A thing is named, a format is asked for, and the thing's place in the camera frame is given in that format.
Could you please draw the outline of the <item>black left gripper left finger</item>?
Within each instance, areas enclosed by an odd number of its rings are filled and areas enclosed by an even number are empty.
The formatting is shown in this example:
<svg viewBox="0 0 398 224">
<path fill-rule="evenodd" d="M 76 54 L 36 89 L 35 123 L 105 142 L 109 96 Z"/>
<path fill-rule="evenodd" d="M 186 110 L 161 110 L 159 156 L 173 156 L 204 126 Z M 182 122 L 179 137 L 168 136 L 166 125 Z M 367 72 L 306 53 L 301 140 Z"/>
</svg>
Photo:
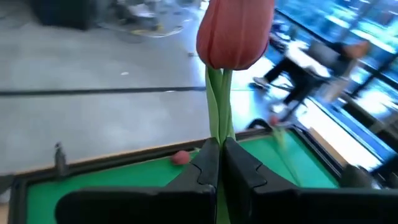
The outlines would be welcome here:
<svg viewBox="0 0 398 224">
<path fill-rule="evenodd" d="M 171 161 L 182 165 L 164 187 L 89 187 L 64 195 L 55 206 L 57 223 L 214 223 L 220 145 L 205 141 L 195 157 L 178 151 Z"/>
</svg>

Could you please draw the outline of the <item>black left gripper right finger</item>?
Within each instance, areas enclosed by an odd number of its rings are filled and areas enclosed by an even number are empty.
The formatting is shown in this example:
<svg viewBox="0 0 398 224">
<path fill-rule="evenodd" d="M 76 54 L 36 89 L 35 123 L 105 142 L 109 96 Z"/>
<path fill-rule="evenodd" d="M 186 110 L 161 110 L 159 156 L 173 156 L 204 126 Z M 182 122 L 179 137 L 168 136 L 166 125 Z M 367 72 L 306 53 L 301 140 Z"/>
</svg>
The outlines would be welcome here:
<svg viewBox="0 0 398 224">
<path fill-rule="evenodd" d="M 397 191 L 303 188 L 266 167 L 228 138 L 223 180 L 231 223 L 397 224 Z"/>
</svg>

